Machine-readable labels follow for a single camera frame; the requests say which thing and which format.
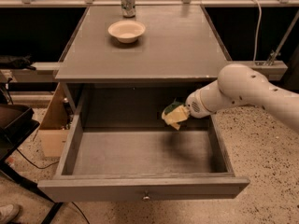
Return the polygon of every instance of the shoe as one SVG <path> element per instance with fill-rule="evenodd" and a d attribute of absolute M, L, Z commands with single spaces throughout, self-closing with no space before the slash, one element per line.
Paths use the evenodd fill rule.
<path fill-rule="evenodd" d="M 18 215 L 19 211 L 20 206 L 16 204 L 0 206 L 0 224 L 7 224 Z"/>

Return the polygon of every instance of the aluminum can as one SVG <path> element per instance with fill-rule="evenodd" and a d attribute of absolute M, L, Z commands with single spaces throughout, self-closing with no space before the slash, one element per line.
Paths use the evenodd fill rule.
<path fill-rule="evenodd" d="M 63 105 L 64 105 L 64 109 L 65 109 L 65 112 L 67 115 L 67 123 L 64 126 L 64 128 L 66 130 L 69 130 L 70 125 L 72 124 L 72 121 L 73 121 L 74 113 L 73 113 L 73 110 L 72 110 L 71 105 L 69 104 L 67 98 L 63 99 Z"/>
<path fill-rule="evenodd" d="M 135 14 L 135 0 L 121 0 L 121 10 L 123 17 L 132 18 Z"/>

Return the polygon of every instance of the white bowl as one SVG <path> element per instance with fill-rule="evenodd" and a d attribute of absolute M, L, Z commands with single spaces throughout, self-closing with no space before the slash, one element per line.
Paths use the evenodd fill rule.
<path fill-rule="evenodd" d="M 108 32 L 122 43 L 135 42 L 146 31 L 139 21 L 118 21 L 109 26 Z"/>

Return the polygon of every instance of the cardboard box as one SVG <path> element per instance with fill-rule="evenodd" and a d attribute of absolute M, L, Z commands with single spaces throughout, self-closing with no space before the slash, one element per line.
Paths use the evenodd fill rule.
<path fill-rule="evenodd" d="M 67 123 L 64 98 L 64 90 L 58 84 L 38 130 L 45 157 L 60 157 L 64 149 L 68 135 L 68 130 L 62 130 Z"/>

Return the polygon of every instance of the chair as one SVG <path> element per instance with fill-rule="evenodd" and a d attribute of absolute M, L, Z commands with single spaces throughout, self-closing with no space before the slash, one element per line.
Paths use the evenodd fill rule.
<path fill-rule="evenodd" d="M 33 113 L 32 108 L 26 105 L 0 104 L 0 171 L 21 187 L 53 202 L 37 187 L 37 183 L 19 175 L 6 164 L 6 159 L 39 126 L 39 122 L 32 119 Z M 42 223 L 50 223 L 61 205 L 54 203 Z"/>

